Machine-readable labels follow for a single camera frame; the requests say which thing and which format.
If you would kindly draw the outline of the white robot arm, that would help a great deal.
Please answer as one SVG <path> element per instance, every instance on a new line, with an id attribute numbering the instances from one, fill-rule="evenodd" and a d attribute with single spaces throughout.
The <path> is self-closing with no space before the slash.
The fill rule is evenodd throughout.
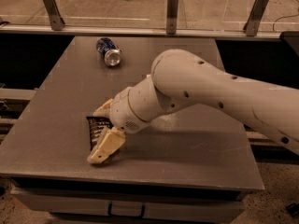
<path id="1" fill-rule="evenodd" d="M 299 90 L 234 76 L 183 49 L 159 54 L 147 78 L 99 106 L 100 131 L 87 161 L 104 162 L 163 115 L 202 104 L 219 109 L 299 154 Z"/>

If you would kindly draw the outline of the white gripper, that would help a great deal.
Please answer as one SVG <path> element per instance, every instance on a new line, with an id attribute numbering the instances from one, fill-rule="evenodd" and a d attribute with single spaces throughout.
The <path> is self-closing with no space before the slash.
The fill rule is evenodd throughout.
<path id="1" fill-rule="evenodd" d="M 109 117 L 114 127 L 112 129 L 105 127 L 100 132 L 96 145 L 87 158 L 88 163 L 104 162 L 124 144 L 125 133 L 138 133 L 150 125 L 140 119 L 130 107 L 130 89 L 131 87 L 127 87 L 119 92 L 113 100 L 107 100 L 93 112 L 94 117 Z"/>

